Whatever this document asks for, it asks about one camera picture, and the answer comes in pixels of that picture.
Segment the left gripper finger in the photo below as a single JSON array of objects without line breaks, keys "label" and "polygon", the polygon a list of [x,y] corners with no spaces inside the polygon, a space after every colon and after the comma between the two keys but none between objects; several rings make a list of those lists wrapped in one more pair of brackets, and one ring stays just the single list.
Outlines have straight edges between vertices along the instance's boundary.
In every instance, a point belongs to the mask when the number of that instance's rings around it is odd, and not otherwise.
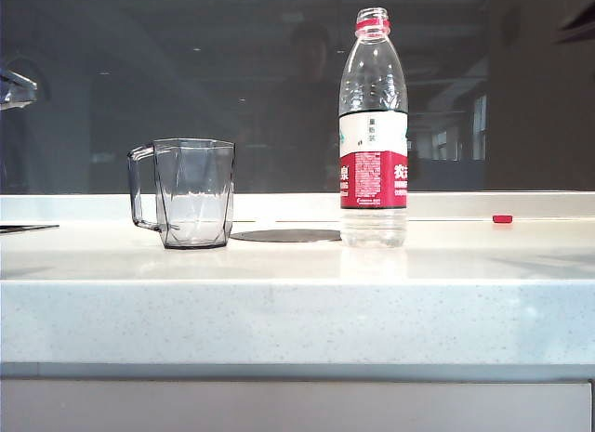
[{"label": "left gripper finger", "polygon": [[24,108],[37,101],[37,83],[11,70],[1,70],[1,109]]}]

